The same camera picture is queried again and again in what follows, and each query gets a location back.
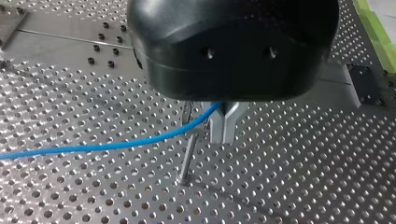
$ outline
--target robot end effector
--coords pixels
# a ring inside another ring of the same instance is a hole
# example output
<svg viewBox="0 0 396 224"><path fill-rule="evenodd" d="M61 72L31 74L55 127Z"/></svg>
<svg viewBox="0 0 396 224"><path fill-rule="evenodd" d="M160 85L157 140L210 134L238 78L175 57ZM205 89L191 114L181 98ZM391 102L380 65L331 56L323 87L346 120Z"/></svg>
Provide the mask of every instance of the robot end effector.
<svg viewBox="0 0 396 224"><path fill-rule="evenodd" d="M211 141L231 143L248 101L311 89L330 53L338 10L337 0L130 0L127 19L148 83L204 108L228 102L210 118Z"/></svg>

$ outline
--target blue wire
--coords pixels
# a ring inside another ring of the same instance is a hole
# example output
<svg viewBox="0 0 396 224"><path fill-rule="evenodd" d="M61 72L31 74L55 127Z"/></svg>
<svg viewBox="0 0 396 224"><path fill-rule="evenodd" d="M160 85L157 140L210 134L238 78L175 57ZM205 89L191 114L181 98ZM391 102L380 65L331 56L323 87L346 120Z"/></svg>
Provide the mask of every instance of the blue wire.
<svg viewBox="0 0 396 224"><path fill-rule="evenodd" d="M17 152L8 152L8 153L0 153L0 160L7 159L17 159L21 157L31 157L37 155L47 155L47 154L59 154L65 152L92 152L92 151L102 151L102 150L114 150L126 147L141 147L148 144L153 144L157 142L161 142L163 140L173 138L180 134L183 134L194 127L198 126L200 123L204 122L206 119L210 117L210 115L219 108L220 103L214 103L203 115L201 115L198 119L193 120L192 122L173 130L170 133L165 133L152 138L145 138L141 140L136 140L133 142L125 142L125 143L112 143L106 145L95 145L95 146L75 146L75 147L49 147L43 149L34 149L29 151L17 151Z"/></svg>

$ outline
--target green object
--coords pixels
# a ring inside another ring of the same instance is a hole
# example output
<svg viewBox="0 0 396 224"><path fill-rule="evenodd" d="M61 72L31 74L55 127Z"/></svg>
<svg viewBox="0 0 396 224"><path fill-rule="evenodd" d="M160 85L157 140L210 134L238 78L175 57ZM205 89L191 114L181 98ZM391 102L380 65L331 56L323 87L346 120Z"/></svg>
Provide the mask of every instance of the green object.
<svg viewBox="0 0 396 224"><path fill-rule="evenodd" d="M396 75L396 48L390 41L381 21L370 9L367 0L354 1L354 5L382 67Z"/></svg>

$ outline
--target perforated metal table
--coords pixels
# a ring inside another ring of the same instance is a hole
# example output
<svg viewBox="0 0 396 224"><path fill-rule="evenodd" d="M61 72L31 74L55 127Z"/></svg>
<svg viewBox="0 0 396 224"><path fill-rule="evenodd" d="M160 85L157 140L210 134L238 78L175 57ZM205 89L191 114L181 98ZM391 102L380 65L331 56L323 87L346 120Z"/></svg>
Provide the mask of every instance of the perforated metal table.
<svg viewBox="0 0 396 224"><path fill-rule="evenodd" d="M121 28L126 1L5 5L31 13L0 52L2 152L131 141L180 125L183 102L154 91L134 62ZM380 66L352 3L340 8L332 60ZM396 223L395 118L359 106L346 68L329 65L298 99L251 103L231 146L201 137L187 186L176 182L187 136L0 161L0 222Z"/></svg>

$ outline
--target metal rod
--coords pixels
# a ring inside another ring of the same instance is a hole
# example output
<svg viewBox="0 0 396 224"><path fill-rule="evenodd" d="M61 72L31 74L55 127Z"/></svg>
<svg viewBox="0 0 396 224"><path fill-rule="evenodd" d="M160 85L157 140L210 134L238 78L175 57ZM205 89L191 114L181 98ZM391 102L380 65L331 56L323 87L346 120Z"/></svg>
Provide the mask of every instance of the metal rod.
<svg viewBox="0 0 396 224"><path fill-rule="evenodd" d="M198 140L198 134L193 133L190 136L189 142L187 144L186 154L184 155L184 160L183 160L183 164L181 165L180 175L178 176L178 182L180 184L186 183L187 172L189 171L190 168L192 154L194 153L197 140Z"/></svg>

